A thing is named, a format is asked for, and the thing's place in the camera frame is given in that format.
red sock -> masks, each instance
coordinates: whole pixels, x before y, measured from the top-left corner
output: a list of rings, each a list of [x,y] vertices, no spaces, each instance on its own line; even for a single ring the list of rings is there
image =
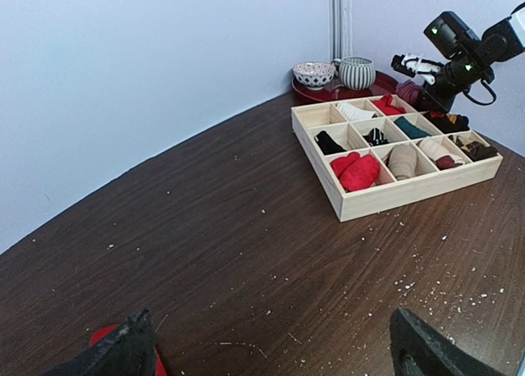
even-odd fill
[[[361,155],[359,153],[352,152],[346,157],[336,158],[330,163],[331,169],[334,170],[337,178],[340,178],[346,168],[359,160]]]
[[[347,191],[367,189],[376,181],[379,170],[379,162],[367,154],[346,168],[340,178],[341,185]]]

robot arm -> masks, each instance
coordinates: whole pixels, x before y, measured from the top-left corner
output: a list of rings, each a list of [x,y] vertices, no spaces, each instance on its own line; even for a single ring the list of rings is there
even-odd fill
[[[494,80],[491,64],[525,52],[525,3],[486,30],[481,39],[451,11],[441,13],[424,34],[449,62],[442,64],[413,54],[394,56],[392,60],[396,71],[425,79],[418,109],[449,112],[459,93],[479,105],[490,105],[496,98],[489,86]],[[491,94],[491,102],[480,103],[468,94],[478,80]]]

wooden table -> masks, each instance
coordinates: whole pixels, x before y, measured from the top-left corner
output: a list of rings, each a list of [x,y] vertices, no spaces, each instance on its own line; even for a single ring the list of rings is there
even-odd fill
[[[511,374],[525,159],[500,147],[492,181],[339,223],[291,133],[297,103],[140,164],[2,254],[0,374],[38,374],[147,307],[172,375],[388,375],[397,306]]]

wooden organizer tray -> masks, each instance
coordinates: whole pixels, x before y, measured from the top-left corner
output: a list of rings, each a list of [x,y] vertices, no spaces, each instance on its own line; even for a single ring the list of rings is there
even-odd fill
[[[340,101],[337,101],[337,103],[316,103],[292,108],[294,132],[341,222],[397,208],[470,186],[480,181],[486,181],[492,179],[497,173],[503,160],[500,154],[493,158],[473,162],[448,138],[449,135],[461,135],[463,138],[477,140],[488,145],[476,132],[465,131],[445,135],[420,112],[417,112],[396,95],[394,96],[394,104],[405,108],[407,113],[399,116],[386,116],[371,103],[371,101],[380,98],[381,96],[345,100],[345,102],[361,109],[377,112],[376,118],[351,123],[347,122],[337,110],[336,104],[340,103]],[[429,133],[433,140],[442,144],[454,154],[461,156],[466,163],[461,167],[440,171],[417,146],[419,140],[411,140],[394,124],[394,120],[400,116],[404,116],[409,122]],[[362,135],[366,135],[373,127],[381,129],[390,143],[371,147]],[[347,151],[341,154],[324,155],[314,139],[323,130]],[[382,162],[382,159],[397,144],[408,144],[416,149],[418,164],[415,177],[398,181]],[[351,151],[358,152],[361,155],[373,155],[379,161],[381,171],[372,187],[348,193],[343,189],[332,171],[330,161],[346,156]]]

white wall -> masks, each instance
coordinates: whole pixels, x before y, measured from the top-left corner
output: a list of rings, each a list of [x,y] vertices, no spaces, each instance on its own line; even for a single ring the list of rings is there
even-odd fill
[[[481,38],[490,26],[510,15],[525,0],[352,0],[354,54],[372,58],[379,70],[398,80],[407,80],[390,68],[395,54],[415,53],[444,61],[423,34],[427,25],[443,11],[455,11]],[[453,111],[466,114],[474,130],[525,155],[525,53],[494,66],[491,84],[498,100],[490,107],[478,107],[462,94]],[[481,87],[472,95],[489,101]]]
[[[330,55],[329,0],[0,0],[0,252]]]

